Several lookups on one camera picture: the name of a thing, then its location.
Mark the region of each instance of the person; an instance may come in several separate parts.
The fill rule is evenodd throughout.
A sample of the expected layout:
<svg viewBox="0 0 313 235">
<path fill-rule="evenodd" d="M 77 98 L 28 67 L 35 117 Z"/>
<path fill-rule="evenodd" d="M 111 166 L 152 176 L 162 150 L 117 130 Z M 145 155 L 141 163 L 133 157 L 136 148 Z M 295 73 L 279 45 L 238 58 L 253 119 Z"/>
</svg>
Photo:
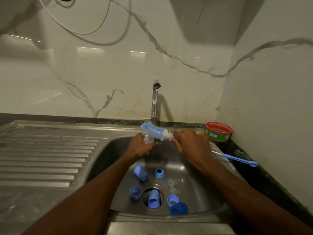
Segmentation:
<svg viewBox="0 0 313 235">
<path fill-rule="evenodd" d="M 313 230 L 229 172 L 210 149 L 209 139 L 193 130 L 174 131 L 179 153 L 221 191 L 236 215 L 254 234 L 313 234 Z M 36 221 L 24 235 L 101 234 L 114 194 L 134 162 L 158 143 L 131 139 L 126 153 L 96 178 Z"/>
</svg>

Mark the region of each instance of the person's right arm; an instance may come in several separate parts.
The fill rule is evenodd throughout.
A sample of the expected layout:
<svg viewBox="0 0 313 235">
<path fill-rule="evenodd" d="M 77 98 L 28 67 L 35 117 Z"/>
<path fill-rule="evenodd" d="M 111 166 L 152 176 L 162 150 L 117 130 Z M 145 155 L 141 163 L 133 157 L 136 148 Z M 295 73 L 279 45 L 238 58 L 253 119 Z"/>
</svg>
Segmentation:
<svg viewBox="0 0 313 235">
<path fill-rule="evenodd" d="M 195 131 L 174 132 L 183 155 L 221 191 L 229 206 L 260 234 L 313 234 L 313 230 L 227 170 L 210 149 L 209 139 Z"/>
</svg>

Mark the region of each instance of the white sticker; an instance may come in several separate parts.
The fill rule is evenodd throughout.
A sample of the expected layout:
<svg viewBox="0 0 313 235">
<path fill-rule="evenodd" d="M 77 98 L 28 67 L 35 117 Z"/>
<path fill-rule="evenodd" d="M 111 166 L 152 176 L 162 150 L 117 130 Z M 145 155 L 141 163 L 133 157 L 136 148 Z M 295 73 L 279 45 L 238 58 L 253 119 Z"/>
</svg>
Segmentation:
<svg viewBox="0 0 313 235">
<path fill-rule="evenodd" d="M 217 135 L 216 135 L 216 134 L 210 133 L 210 136 L 211 136 L 211 137 L 214 137 L 214 138 L 217 138 Z"/>
</svg>

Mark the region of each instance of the wall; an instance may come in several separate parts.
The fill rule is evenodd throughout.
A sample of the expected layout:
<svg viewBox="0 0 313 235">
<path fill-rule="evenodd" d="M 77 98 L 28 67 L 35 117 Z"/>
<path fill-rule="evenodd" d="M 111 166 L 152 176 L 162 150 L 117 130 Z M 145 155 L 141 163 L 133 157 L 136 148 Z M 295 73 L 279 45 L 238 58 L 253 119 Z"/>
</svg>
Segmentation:
<svg viewBox="0 0 313 235">
<path fill-rule="evenodd" d="M 247 0 L 217 121 L 313 209 L 313 0 Z"/>
<path fill-rule="evenodd" d="M 43 2 L 76 31 L 108 5 Z M 142 119 L 159 79 L 161 120 L 214 120 L 244 2 L 112 0 L 77 37 L 37 0 L 1 0 L 1 112 Z"/>
</svg>

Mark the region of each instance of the black countertop edge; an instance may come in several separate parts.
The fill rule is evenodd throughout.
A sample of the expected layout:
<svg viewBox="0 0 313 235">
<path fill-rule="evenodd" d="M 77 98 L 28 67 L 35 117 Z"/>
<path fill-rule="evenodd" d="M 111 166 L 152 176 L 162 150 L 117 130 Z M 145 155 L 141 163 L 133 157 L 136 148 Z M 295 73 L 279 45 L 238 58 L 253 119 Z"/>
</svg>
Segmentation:
<svg viewBox="0 0 313 235">
<path fill-rule="evenodd" d="M 49 116 L 49 115 L 27 115 L 27 114 L 9 114 L 0 113 L 0 126 L 10 123 L 14 120 L 31 121 L 49 121 L 49 122 L 68 122 L 68 123 L 92 123 L 92 124 L 117 124 L 117 125 L 135 125 L 143 124 L 143 120 L 123 120 L 123 119 L 104 119 L 87 117 L 69 117 L 69 116 Z M 205 124 L 184 123 L 184 122 L 158 122 L 162 127 L 174 128 L 205 128 Z M 242 150 L 233 140 L 228 142 L 215 142 L 223 153 L 245 160 L 253 160 L 244 150 Z M 297 201 L 286 189 L 284 189 L 266 170 L 261 166 L 255 168 L 247 164 L 231 160 L 234 167 L 243 176 L 255 190 L 268 197 L 277 205 L 303 221 L 313 228 L 313 216 L 310 212 Z M 245 225 L 233 225 L 237 234 L 250 234 Z"/>
<path fill-rule="evenodd" d="M 70 116 L 0 113 L 0 126 L 10 123 L 14 120 L 32 120 L 32 121 L 67 122 L 67 123 L 91 123 L 91 124 L 117 124 L 117 125 L 135 125 L 135 126 L 140 126 L 144 123 L 144 120 L 123 120 L 123 119 L 104 119 L 104 118 L 70 117 Z M 199 128 L 199 127 L 205 127 L 205 124 L 158 121 L 158 126 L 174 127 L 174 128 L 178 128 L 178 127 Z"/>
</svg>

